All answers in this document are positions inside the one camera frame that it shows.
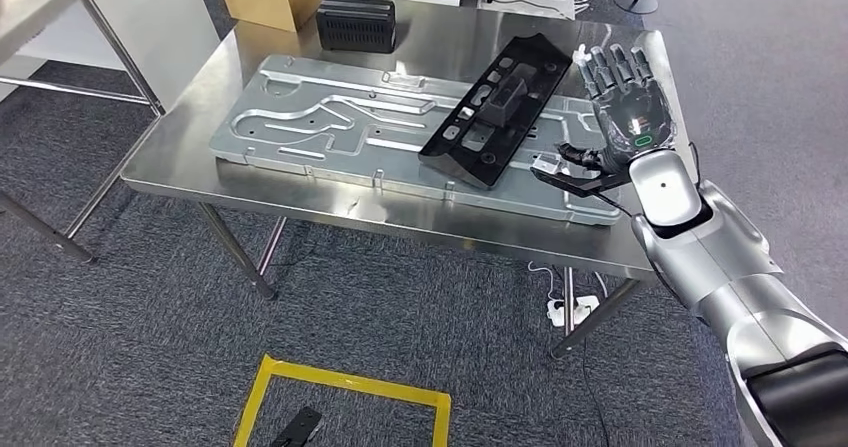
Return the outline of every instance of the robot forearm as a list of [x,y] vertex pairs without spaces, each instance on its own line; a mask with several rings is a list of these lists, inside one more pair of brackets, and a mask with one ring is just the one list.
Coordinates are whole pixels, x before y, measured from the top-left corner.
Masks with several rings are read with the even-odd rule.
[[676,153],[637,158],[630,173],[645,209],[633,231],[718,337],[757,442],[848,445],[848,340],[783,285],[759,230],[712,183],[696,189]]

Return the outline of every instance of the black electronic device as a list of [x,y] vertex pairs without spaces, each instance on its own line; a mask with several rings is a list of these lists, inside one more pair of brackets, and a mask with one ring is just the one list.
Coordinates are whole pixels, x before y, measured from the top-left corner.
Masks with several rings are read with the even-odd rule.
[[321,0],[315,19],[325,50],[395,50],[395,4],[390,0]]
[[418,153],[452,177],[491,189],[571,65],[544,35],[515,37]]

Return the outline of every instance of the grey sheet metal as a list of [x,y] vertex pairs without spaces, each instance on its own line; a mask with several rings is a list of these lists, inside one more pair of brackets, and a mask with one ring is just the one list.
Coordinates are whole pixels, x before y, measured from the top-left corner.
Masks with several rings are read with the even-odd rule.
[[[491,191],[422,165],[418,150],[471,84],[289,56],[271,56],[210,141],[230,162],[491,209],[610,225],[620,215],[537,181],[535,155],[568,138],[604,140],[583,99],[554,96]],[[587,173],[575,167],[572,175]]]

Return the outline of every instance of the black box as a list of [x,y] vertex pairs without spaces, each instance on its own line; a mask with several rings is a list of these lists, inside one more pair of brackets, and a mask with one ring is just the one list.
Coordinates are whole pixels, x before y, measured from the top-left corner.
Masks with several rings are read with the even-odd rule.
[[395,4],[390,0],[322,0],[315,18],[325,50],[395,50]]

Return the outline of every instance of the yellow tape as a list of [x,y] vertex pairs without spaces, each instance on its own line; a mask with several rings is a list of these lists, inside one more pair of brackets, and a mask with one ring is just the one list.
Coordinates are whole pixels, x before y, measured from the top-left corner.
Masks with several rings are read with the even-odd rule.
[[265,390],[268,389],[268,382],[271,380],[273,362],[274,359],[266,354],[262,358],[262,363],[259,364],[259,372],[256,373],[256,380],[253,381],[253,388],[250,389],[250,396],[247,397],[247,403],[241,413],[241,422],[236,431],[236,440],[233,442],[236,447],[247,447],[250,432],[253,431],[253,424],[256,422],[256,414],[259,413],[262,399],[265,398]]
[[247,403],[244,406],[241,423],[233,442],[235,447],[247,446],[250,433],[253,431],[253,424],[256,422],[256,415],[259,413],[259,407],[262,405],[262,399],[265,397],[265,391],[268,389],[268,382],[272,375],[435,407],[433,447],[447,447],[448,445],[450,395],[434,390],[419,389],[418,387],[393,384],[383,380],[274,360],[266,354],[262,358],[262,363],[259,364],[259,372],[256,374],[256,380],[253,382],[253,388],[250,389],[250,396],[248,396]]

